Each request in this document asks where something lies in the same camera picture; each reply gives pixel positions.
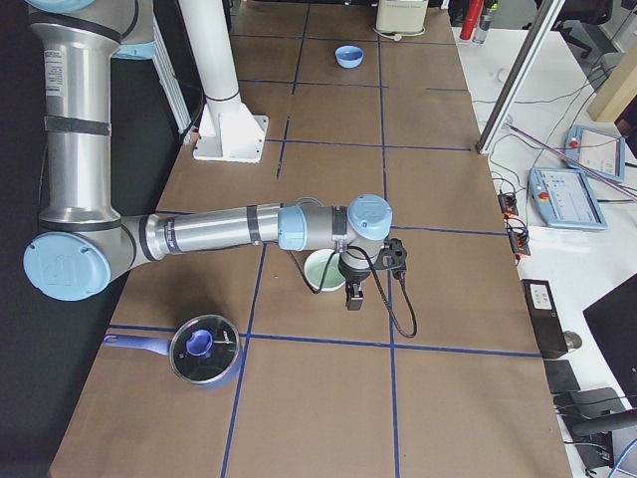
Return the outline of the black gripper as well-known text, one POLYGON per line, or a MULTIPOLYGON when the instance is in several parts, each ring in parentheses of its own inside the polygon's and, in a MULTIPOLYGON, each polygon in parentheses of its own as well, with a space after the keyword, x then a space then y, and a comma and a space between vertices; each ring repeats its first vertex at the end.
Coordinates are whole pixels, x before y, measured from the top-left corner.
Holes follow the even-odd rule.
POLYGON ((351 311, 359 311, 363 304, 362 282, 370 275, 368 264, 357 268, 345 262, 344 257, 338 260, 338 271, 345 280, 345 306, 351 311))

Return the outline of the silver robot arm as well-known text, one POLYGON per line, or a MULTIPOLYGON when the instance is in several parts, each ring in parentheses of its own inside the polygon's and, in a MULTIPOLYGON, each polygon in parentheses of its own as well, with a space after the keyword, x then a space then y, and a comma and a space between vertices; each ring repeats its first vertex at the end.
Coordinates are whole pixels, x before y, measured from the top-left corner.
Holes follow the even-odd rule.
POLYGON ((33 1, 29 21, 44 47, 49 203, 23 265, 45 295, 80 301, 168 255, 275 243, 287 251, 335 251, 346 305, 356 310, 362 282, 399 267, 391 208, 374 194, 348 206, 301 199, 172 217, 121 216, 110 203, 110 61, 153 55, 153 5, 33 1))

